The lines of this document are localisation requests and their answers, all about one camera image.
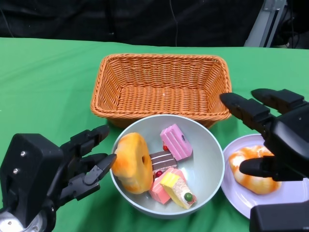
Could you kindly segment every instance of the toy donut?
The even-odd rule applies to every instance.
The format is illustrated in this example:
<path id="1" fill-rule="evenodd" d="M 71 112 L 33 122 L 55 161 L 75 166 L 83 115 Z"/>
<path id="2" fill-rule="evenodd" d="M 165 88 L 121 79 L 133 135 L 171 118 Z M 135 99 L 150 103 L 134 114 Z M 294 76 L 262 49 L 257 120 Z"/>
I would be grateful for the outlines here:
<path id="1" fill-rule="evenodd" d="M 144 138 L 138 133 L 123 136 L 115 150 L 112 172 L 134 194 L 148 191 L 153 183 L 152 162 Z"/>
<path id="2" fill-rule="evenodd" d="M 264 146 L 244 147 L 234 152 L 228 159 L 235 180 L 256 194 L 268 194 L 280 188 L 281 182 L 274 181 L 271 177 L 263 178 L 245 175 L 239 171 L 240 163 L 247 159 L 273 156 Z"/>

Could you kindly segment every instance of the wicker basket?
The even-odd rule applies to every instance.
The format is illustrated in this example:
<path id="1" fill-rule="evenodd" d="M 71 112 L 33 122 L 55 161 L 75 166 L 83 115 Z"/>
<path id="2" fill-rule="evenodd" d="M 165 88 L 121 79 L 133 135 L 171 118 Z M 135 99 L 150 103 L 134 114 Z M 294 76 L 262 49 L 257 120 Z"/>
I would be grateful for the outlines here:
<path id="1" fill-rule="evenodd" d="M 109 55 L 100 65 L 91 110 L 121 128 L 157 114 L 185 116 L 209 128 L 230 116 L 219 99 L 226 92 L 228 68 L 217 56 Z"/>

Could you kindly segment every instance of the pink cake slice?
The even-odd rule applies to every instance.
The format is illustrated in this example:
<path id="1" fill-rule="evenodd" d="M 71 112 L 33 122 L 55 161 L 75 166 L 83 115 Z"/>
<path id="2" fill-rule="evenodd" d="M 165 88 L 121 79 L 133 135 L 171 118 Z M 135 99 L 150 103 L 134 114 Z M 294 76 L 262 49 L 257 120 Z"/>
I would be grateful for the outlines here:
<path id="1" fill-rule="evenodd" d="M 177 161 L 191 156 L 191 144 L 176 124 L 162 130 L 160 136 Z"/>
<path id="2" fill-rule="evenodd" d="M 153 185 L 151 186 L 151 188 L 149 190 L 149 193 L 154 200 L 156 200 L 157 202 L 160 202 L 162 204 L 165 204 L 170 199 L 170 196 L 165 192 L 162 185 L 160 185 L 160 181 L 166 175 L 166 173 L 173 173 L 175 175 L 179 175 L 184 180 L 184 182 L 186 182 L 182 171 L 180 171 L 176 168 L 167 169 L 166 172 L 164 172 L 156 180 L 154 180 Z"/>

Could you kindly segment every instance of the green tablecloth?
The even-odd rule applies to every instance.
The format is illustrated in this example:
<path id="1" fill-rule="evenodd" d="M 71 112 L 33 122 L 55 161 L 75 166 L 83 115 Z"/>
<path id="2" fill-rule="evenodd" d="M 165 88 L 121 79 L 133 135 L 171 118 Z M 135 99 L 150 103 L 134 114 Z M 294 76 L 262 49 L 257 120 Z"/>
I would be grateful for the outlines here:
<path id="1" fill-rule="evenodd" d="M 255 88 L 288 88 L 309 99 L 309 51 L 271 48 L 171 48 L 119 43 L 0 39 L 0 158 L 15 133 L 40 133 L 57 145 L 72 135 L 105 124 L 90 111 L 102 58 L 112 53 L 214 54 L 228 64 L 232 88 L 250 97 Z M 110 153 L 121 129 L 94 152 Z M 222 148 L 254 133 L 230 118 L 211 132 Z M 158 220 L 131 207 L 108 174 L 101 190 L 57 211 L 56 232 L 246 232 L 249 221 L 223 192 L 198 212 L 179 220 Z"/>

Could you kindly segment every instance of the black cloth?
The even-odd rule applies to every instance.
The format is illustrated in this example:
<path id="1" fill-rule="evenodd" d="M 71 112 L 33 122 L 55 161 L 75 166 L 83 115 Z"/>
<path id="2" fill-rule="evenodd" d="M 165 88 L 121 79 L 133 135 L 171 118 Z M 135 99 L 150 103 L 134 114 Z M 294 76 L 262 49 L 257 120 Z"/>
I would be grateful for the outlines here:
<path id="1" fill-rule="evenodd" d="M 175 46 L 243 46 L 263 0 L 5 0 L 15 37 Z M 0 36 L 9 37 L 0 15 Z"/>

